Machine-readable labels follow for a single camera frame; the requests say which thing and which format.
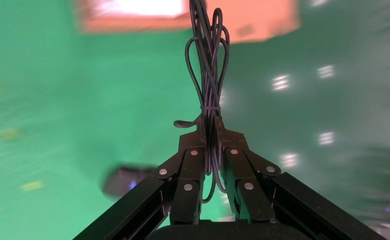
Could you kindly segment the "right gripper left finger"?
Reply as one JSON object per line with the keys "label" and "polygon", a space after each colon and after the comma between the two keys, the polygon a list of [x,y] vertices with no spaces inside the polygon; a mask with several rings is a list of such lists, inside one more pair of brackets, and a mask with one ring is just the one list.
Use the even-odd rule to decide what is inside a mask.
{"label": "right gripper left finger", "polygon": [[179,138],[178,151],[135,185],[75,238],[182,240],[199,223],[205,179],[204,118]]}

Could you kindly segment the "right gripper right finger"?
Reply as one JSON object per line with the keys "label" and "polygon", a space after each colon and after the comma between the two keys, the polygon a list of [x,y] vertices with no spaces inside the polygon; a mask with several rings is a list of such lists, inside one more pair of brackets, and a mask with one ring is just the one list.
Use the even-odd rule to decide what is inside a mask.
{"label": "right gripper right finger", "polygon": [[249,149],[242,133],[215,118],[222,178],[236,216],[233,236],[248,240],[376,240],[381,235]]}

